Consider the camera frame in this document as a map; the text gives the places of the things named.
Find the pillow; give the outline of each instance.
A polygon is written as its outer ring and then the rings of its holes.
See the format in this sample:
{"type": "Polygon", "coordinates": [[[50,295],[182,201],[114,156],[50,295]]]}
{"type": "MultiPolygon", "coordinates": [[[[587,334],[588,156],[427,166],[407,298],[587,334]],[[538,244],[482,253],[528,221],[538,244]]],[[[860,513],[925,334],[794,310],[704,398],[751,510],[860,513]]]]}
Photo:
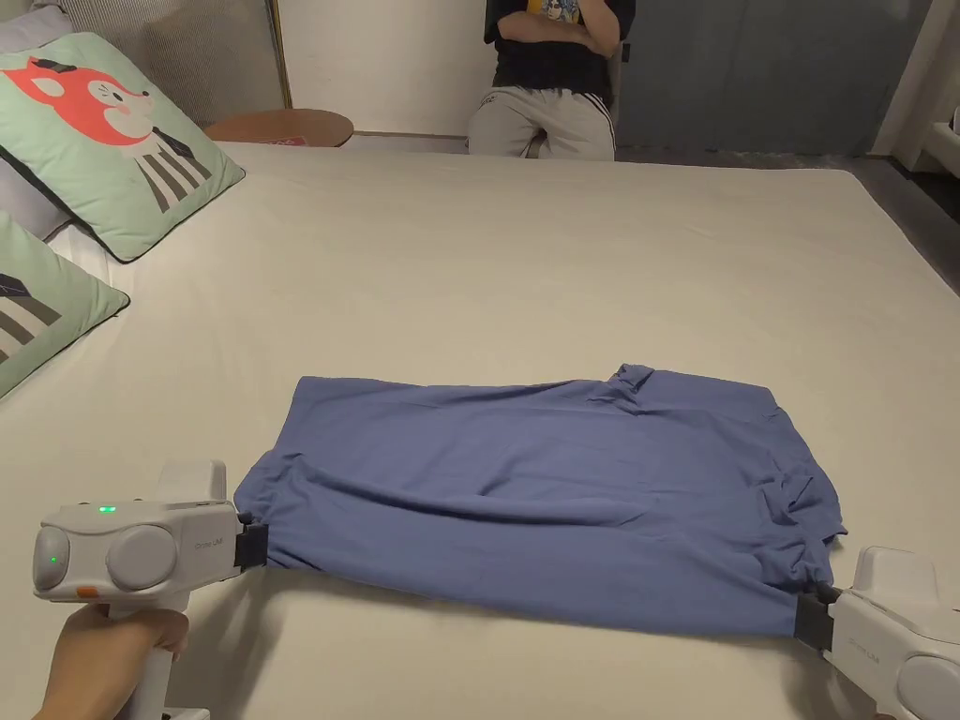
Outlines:
{"type": "MultiPolygon", "coordinates": [[[[18,53],[69,35],[73,26],[60,8],[40,8],[36,12],[0,23],[0,53],[18,53]]],[[[51,203],[0,159],[0,209],[39,238],[47,239],[69,221],[67,214],[51,203]]]]}
{"type": "Polygon", "coordinates": [[[40,8],[0,23],[0,53],[31,50],[72,32],[73,24],[60,8],[40,8]]]}
{"type": "Polygon", "coordinates": [[[0,397],[129,304],[0,212],[0,397]]]}
{"type": "Polygon", "coordinates": [[[121,262],[244,177],[132,62],[90,33],[0,56],[0,155],[121,262]]]}

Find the bed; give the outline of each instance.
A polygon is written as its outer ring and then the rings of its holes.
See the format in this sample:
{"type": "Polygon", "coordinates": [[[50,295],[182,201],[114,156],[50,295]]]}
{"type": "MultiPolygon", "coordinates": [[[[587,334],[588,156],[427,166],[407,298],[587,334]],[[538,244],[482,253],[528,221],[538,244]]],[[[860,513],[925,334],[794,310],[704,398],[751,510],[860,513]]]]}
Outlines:
{"type": "MultiPolygon", "coordinates": [[[[132,306],[0,402],[0,715],[36,709],[67,608],[39,520],[148,495],[170,458],[235,487],[301,376],[770,387],[860,547],[932,556],[960,604],[960,299],[851,175],[225,144],[248,177],[109,280],[132,306]]],[[[268,571],[194,595],[172,704],[256,717],[831,720],[790,642],[654,637],[268,571]]]]}

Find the grey sweatpants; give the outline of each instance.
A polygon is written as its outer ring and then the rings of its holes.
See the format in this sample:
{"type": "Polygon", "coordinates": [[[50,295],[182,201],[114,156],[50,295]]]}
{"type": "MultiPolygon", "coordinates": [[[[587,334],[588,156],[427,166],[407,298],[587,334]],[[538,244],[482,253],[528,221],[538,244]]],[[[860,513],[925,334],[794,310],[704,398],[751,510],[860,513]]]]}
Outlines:
{"type": "Polygon", "coordinates": [[[495,87],[470,120],[471,155],[526,156],[546,132],[540,158],[613,160],[613,120],[596,95],[495,87]]]}

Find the person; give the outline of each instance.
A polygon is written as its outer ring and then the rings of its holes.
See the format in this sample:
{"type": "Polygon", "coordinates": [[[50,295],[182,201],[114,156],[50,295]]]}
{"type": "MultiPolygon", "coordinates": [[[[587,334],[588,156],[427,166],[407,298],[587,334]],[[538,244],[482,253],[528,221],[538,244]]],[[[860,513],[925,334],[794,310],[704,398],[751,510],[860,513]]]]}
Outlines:
{"type": "Polygon", "coordinates": [[[113,720],[139,684],[150,652],[159,648],[178,658],[189,628],[179,612],[147,610],[110,620],[106,606],[84,606],[63,625],[34,720],[113,720]]]}
{"type": "Polygon", "coordinates": [[[610,58],[636,0],[489,0],[485,41],[498,54],[493,89],[469,124],[471,155],[613,160],[610,58]]]}

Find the hand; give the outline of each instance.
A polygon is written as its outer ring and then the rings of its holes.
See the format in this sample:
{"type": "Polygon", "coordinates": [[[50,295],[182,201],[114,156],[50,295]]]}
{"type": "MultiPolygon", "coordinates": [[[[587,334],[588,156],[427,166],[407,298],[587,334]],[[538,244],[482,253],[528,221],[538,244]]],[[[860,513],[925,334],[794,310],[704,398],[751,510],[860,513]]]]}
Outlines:
{"type": "Polygon", "coordinates": [[[107,610],[90,605],[67,619],[35,720],[113,720],[133,695],[154,648],[174,659],[186,649],[190,623],[179,612],[147,610],[114,621],[107,610]]]}

